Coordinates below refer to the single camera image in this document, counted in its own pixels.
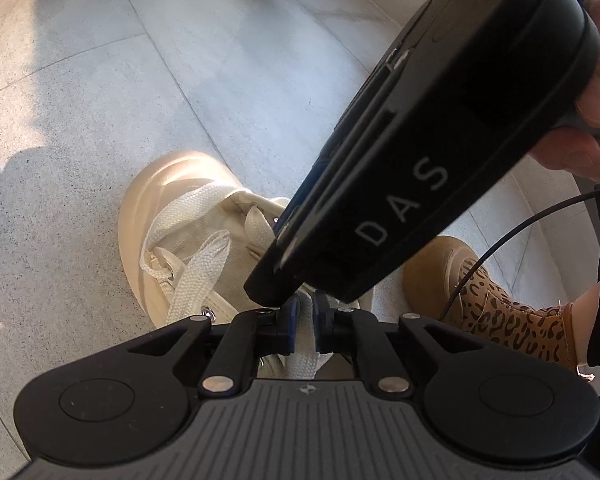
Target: crosshair logo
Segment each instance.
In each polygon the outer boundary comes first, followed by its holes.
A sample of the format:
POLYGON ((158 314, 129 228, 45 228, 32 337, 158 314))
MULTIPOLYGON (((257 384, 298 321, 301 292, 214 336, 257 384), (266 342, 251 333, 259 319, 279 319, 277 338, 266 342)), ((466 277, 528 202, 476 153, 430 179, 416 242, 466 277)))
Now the crosshair logo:
POLYGON ((306 396, 311 395, 312 393, 314 393, 318 388, 316 388, 315 386, 313 386, 312 384, 305 384, 304 386, 300 386, 298 388, 298 390, 300 390, 302 393, 304 393, 306 396))

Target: leopard print pattern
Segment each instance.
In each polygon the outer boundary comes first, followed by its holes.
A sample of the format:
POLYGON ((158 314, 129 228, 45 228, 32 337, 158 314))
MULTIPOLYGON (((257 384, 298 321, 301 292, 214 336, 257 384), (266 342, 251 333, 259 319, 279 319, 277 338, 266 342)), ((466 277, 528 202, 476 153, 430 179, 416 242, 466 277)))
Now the leopard print pattern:
MULTIPOLYGON (((465 261, 461 266, 461 276, 474 264, 475 260, 465 261)), ((469 279, 460 298, 463 330, 573 369, 573 349, 568 345, 562 307, 535 310, 513 301, 491 281, 483 267, 469 279)))

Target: metal eyelet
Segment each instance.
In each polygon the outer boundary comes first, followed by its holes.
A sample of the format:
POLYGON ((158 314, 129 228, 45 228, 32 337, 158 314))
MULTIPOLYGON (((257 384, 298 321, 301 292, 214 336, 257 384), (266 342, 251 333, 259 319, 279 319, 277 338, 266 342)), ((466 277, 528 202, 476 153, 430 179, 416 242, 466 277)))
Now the metal eyelet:
POLYGON ((200 314, 202 314, 205 317, 208 317, 211 320, 211 323, 213 323, 216 320, 216 314, 206 305, 202 306, 202 308, 200 309, 200 314))

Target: white lettering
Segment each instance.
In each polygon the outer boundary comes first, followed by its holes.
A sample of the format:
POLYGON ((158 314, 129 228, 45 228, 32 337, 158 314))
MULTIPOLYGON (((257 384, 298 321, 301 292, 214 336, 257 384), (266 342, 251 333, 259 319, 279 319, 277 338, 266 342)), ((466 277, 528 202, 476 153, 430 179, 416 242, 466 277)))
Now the white lettering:
POLYGON ((364 238, 367 242, 371 242, 376 247, 379 247, 386 240, 386 229, 375 222, 362 222, 356 228, 356 234, 364 238))
POLYGON ((386 200, 403 224, 407 221, 404 214, 411 208, 417 209, 420 207, 420 204, 417 202, 412 202, 411 200, 400 198, 399 196, 387 195, 386 200))
POLYGON ((437 175, 439 177, 438 181, 435 184, 431 185, 431 190, 435 191, 437 189, 440 189, 442 186, 445 185, 446 180, 448 179, 448 173, 445 170, 445 168, 442 168, 441 166, 436 166, 435 168, 433 168, 430 171, 427 171, 426 173, 422 173, 420 170, 422 169, 422 167, 425 164, 429 163, 429 157, 426 156, 425 158, 421 158, 418 162, 416 162, 416 165, 413 167, 413 176, 415 178, 417 178, 418 180, 429 180, 432 176, 437 175))

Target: leopard print shoe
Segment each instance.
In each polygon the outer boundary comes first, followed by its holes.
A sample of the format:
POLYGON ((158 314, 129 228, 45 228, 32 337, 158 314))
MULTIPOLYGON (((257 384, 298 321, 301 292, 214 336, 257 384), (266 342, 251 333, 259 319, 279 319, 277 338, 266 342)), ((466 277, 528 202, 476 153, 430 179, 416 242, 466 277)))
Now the leopard print shoe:
MULTIPOLYGON (((438 319, 458 283, 478 256, 463 241, 438 236, 404 264, 410 307, 438 319)), ((577 371, 571 303, 536 310, 513 301, 484 269, 474 273, 445 322, 464 332, 577 371)))

